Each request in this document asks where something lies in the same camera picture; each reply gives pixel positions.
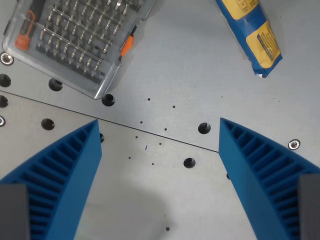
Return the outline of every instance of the mounting hole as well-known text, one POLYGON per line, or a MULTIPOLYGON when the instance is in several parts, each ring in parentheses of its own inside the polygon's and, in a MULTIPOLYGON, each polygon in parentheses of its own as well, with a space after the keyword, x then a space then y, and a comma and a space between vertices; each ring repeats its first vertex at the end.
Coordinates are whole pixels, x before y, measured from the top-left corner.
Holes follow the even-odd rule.
POLYGON ((210 130, 211 130, 211 126, 207 122, 201 123, 198 127, 198 131, 201 134, 208 134, 210 130))
POLYGON ((297 150, 301 145, 301 142, 298 139, 293 139, 289 142, 288 148, 291 150, 297 150))
POLYGON ((8 104, 8 99, 5 96, 0 95, 0 108, 5 108, 6 106, 8 106, 8 104))
POLYGON ((11 66, 12 64, 14 64, 15 59, 13 56, 3 51, 0 54, 0 61, 5 66, 11 66))
POLYGON ((107 107, 113 106, 116 102, 114 96, 111 94, 104 95, 103 98, 101 99, 101 101, 102 101, 102 104, 107 107))
POLYGON ((6 120, 3 116, 0 116, 0 128, 6 125, 6 120))
POLYGON ((7 88, 11 85, 11 79, 6 74, 0 74, 0 86, 3 88, 7 88))
POLYGON ((41 121, 41 126, 44 130, 50 131, 55 128, 55 123, 49 118, 45 118, 41 121))
POLYGON ((104 140, 105 140, 105 136, 102 133, 100 133, 100 142, 103 143, 104 140))
POLYGON ((186 160, 184 160, 183 165, 187 168, 187 169, 192 169, 195 165, 196 165, 196 160, 194 160, 193 158, 187 158, 186 160))
POLYGON ((63 88, 63 84, 62 84, 62 82, 60 82, 54 78, 51 78, 49 80, 49 88, 52 91, 59 92, 63 88))

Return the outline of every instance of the screw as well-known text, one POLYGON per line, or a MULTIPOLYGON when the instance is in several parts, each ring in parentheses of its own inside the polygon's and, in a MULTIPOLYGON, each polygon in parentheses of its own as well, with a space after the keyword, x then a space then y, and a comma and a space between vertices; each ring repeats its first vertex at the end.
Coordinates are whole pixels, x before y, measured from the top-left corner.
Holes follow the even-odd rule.
POLYGON ((109 48, 109 44, 107 43, 106 45, 105 45, 105 48, 103 49, 103 54, 105 54, 107 51, 108 51, 108 48, 109 48))
POLYGON ((291 150, 297 150, 301 145, 301 142, 298 139, 293 139, 289 142, 288 148, 291 150))
POLYGON ((2 52, 1 55, 0 55, 0 60, 1 60, 1 63, 5 66, 10 66, 12 64, 14 64, 14 57, 9 55, 8 53, 6 52, 2 52))
POLYGON ((123 13, 122 13, 123 16, 127 15, 128 7, 129 7, 129 4, 125 5, 125 9, 123 10, 123 13))

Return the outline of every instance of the clear plastic case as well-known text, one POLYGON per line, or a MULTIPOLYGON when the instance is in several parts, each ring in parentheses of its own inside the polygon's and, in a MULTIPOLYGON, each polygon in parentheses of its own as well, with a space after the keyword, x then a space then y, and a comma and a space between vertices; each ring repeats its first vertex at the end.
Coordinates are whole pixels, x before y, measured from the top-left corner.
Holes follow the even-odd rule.
POLYGON ((99 99, 121 66, 121 50, 156 0, 20 0, 3 49, 99 99))

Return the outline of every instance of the gray metal surface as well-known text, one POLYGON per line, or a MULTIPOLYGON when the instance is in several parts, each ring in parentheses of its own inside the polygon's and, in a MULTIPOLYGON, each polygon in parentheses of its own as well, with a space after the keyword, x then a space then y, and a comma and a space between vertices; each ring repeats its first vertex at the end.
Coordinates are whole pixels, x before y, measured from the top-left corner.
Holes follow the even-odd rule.
MULTIPOLYGON (((0 128, 0 179, 93 120, 5 96, 9 105, 1 109, 7 124, 0 128), (53 130, 42 129, 45 118, 54 121, 53 130)), ((99 121, 99 128, 105 137, 102 159, 75 239, 255 239, 217 153, 106 121, 99 121), (184 167, 186 158, 195 159, 194 168, 184 167)))
POLYGON ((30 240, 29 198, 24 184, 0 184, 0 236, 30 240))
MULTIPOLYGON (((224 117, 284 146, 299 139, 296 152, 320 164, 320 1, 260 2, 284 57, 266 79, 253 74, 214 0, 158 0, 123 58, 113 106, 66 86, 51 91, 49 76, 18 60, 0 64, 12 80, 0 90, 211 150, 224 117), (210 133, 198 132, 201 123, 210 133)), ((14 1, 0 4, 3 30, 14 1)))
POLYGON ((301 240, 320 239, 320 174, 300 176, 298 184, 301 240))

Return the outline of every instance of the small hole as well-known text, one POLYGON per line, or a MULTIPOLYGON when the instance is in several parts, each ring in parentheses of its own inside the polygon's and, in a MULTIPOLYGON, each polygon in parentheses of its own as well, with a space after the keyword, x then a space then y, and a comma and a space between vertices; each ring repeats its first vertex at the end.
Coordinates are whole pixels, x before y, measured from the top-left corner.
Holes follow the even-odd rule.
POLYGON ((0 108, 5 108, 6 106, 8 106, 8 99, 0 95, 0 108))
POLYGON ((103 143, 104 140, 105 140, 105 136, 102 133, 100 133, 100 142, 103 143))
POLYGON ((45 118, 41 122, 41 126, 44 130, 50 131, 55 128, 55 123, 49 118, 45 118))
POLYGON ((63 84, 62 82, 55 80, 54 78, 51 78, 49 80, 49 88, 52 91, 59 92, 63 88, 63 84))
POLYGON ((3 88, 7 88, 11 85, 11 79, 6 74, 0 74, 0 86, 3 88))
POLYGON ((105 96, 103 96, 101 101, 102 101, 102 104, 107 106, 107 107, 113 106, 115 104, 115 102, 116 102, 114 96, 111 95, 111 94, 106 94, 105 96))
POLYGON ((201 123, 198 127, 198 131, 201 134, 208 134, 211 131, 211 126, 207 122, 201 123))
POLYGON ((187 169, 192 169, 196 165, 196 160, 194 160, 193 158, 187 158, 186 160, 184 160, 183 165, 187 169))

